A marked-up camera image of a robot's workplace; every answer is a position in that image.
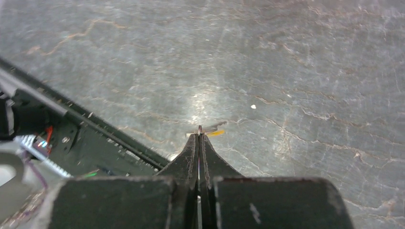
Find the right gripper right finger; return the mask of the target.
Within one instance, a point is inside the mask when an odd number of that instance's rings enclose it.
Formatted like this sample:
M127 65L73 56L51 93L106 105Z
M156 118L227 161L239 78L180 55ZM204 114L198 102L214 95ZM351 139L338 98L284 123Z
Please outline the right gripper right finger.
M201 175L218 229L352 229L336 187L321 177L243 177L199 136Z

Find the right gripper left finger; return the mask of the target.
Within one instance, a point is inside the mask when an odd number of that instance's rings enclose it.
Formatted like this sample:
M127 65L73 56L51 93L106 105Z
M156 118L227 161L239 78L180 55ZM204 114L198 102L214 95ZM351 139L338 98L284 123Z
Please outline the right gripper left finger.
M155 176L66 179L44 199L42 229L186 229L194 204L197 134Z

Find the key with yellow tag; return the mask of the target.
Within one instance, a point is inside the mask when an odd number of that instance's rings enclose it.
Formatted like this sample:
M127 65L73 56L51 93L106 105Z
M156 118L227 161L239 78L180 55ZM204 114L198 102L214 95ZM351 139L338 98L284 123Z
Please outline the key with yellow tag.
M205 134L207 136L218 136L221 135L223 133L225 133L225 131L223 129L221 129L220 127L227 124L227 121L221 121L218 122L214 125L210 125L210 126L199 126L197 129L195 130L191 130L185 133L185 137L188 138L193 134Z

